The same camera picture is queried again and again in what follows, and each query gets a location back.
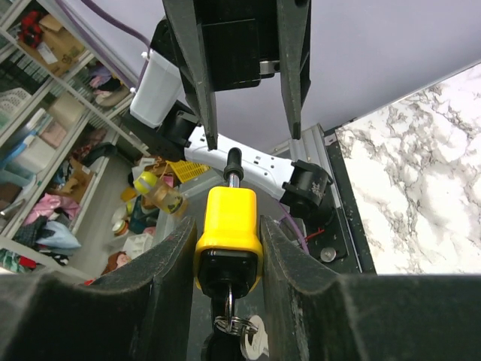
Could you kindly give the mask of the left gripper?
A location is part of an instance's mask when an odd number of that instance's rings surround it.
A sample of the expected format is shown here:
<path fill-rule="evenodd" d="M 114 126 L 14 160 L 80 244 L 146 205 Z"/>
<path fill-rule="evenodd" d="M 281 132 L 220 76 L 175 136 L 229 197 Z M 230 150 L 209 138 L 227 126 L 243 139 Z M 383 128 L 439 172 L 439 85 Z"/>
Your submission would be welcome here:
<path fill-rule="evenodd" d="M 294 139 L 310 88 L 310 1 L 164 1 L 186 100 L 217 148 L 215 92 L 255 87 L 280 71 Z"/>

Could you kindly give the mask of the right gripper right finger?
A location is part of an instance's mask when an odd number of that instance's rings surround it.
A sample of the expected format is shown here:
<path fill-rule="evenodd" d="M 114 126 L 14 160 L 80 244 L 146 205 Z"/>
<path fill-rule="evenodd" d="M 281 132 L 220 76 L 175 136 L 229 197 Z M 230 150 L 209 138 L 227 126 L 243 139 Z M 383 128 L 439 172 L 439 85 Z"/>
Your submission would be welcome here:
<path fill-rule="evenodd" d="M 477 275 L 340 275 L 260 219 L 272 360 L 478 360 Z"/>

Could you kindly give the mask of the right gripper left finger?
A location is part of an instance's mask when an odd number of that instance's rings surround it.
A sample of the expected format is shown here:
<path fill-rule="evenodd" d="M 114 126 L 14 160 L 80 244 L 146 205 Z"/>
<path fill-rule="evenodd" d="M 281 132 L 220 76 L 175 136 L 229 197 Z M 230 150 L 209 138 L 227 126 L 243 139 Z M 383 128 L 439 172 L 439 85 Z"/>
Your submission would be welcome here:
<path fill-rule="evenodd" d="M 184 218 L 146 253 L 88 286 L 1 278 L 3 360 L 184 360 L 197 229 Z"/>

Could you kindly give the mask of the silver key bunch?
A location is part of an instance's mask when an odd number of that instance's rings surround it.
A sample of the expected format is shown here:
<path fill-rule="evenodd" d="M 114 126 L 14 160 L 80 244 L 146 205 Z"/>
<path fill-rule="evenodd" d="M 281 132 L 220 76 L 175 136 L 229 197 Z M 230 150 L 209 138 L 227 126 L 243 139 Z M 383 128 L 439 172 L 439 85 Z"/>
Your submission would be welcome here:
<path fill-rule="evenodd" d="M 201 351 L 201 360 L 267 360 L 270 356 L 268 334 L 263 319 L 255 314 L 249 319 L 235 315 L 232 285 L 226 288 L 221 305 L 213 299 L 213 332 Z"/>

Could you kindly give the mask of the yellow padlock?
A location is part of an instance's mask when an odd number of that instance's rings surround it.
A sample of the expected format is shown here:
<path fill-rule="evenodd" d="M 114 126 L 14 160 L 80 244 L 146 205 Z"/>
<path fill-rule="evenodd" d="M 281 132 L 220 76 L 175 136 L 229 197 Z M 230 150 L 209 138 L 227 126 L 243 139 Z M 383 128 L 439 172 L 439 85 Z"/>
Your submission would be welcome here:
<path fill-rule="evenodd" d="M 195 246 L 194 276 L 203 294 L 236 299 L 251 292 L 262 277 L 263 250 L 258 237 L 256 193 L 240 187 L 242 153 L 230 149 L 224 168 L 227 186 L 207 196 L 204 232 Z"/>

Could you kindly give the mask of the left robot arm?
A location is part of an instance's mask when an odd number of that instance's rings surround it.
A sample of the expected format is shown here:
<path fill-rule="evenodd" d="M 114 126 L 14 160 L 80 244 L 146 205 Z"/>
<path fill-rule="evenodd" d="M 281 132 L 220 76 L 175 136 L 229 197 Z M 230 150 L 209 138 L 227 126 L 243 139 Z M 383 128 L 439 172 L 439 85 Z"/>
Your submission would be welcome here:
<path fill-rule="evenodd" d="M 219 134 L 216 94 L 280 76 L 289 131 L 301 137 L 310 88 L 309 1 L 166 1 L 147 68 L 123 123 L 148 151 L 234 172 L 289 207 L 317 214 L 328 172 L 268 155 Z"/>

